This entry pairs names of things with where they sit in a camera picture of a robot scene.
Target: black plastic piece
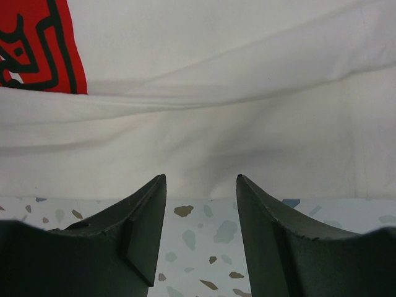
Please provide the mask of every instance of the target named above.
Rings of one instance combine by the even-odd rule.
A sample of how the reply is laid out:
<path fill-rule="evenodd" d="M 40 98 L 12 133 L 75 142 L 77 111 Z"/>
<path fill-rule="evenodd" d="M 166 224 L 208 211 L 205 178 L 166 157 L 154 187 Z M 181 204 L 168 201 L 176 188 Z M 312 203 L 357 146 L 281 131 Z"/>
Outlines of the black plastic piece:
<path fill-rule="evenodd" d="M 237 179 L 253 297 L 396 296 L 396 228 L 365 235 L 323 224 Z"/>
<path fill-rule="evenodd" d="M 65 230 L 0 222 L 0 296 L 146 297 L 166 203 L 165 175 Z"/>

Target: white backdrop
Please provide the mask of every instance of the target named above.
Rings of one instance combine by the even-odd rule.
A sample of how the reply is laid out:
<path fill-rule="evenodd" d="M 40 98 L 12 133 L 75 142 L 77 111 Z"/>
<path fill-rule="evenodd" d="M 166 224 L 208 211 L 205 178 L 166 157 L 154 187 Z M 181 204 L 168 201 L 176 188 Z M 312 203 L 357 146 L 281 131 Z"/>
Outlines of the white backdrop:
<path fill-rule="evenodd" d="M 0 89 L 0 195 L 396 194 L 396 2 L 70 0 L 88 93 Z"/>

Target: dark gray object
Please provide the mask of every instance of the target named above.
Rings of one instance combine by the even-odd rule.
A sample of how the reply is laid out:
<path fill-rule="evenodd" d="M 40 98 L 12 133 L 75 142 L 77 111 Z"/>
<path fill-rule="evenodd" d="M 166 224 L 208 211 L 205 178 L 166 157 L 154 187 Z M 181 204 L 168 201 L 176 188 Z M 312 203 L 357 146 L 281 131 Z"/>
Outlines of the dark gray object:
<path fill-rule="evenodd" d="M 146 297 L 165 202 L 161 175 L 65 230 L 0 222 L 0 296 Z"/>
<path fill-rule="evenodd" d="M 396 296 L 396 228 L 334 228 L 241 175 L 237 199 L 253 297 Z"/>

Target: white cloth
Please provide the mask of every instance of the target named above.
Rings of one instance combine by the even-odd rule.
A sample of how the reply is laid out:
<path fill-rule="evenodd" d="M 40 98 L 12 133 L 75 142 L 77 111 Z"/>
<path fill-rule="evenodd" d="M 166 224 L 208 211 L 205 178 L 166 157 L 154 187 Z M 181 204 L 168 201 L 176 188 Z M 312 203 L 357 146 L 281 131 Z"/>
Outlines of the white cloth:
<path fill-rule="evenodd" d="M 69 8 L 90 95 L 0 89 L 0 195 L 396 197 L 395 1 Z"/>

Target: red patch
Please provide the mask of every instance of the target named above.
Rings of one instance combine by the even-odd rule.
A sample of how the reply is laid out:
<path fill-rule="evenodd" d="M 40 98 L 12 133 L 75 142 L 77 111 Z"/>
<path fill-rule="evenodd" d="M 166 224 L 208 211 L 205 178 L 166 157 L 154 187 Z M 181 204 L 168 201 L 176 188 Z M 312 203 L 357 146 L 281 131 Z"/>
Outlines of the red patch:
<path fill-rule="evenodd" d="M 87 93 L 66 0 L 0 1 L 0 86 Z"/>

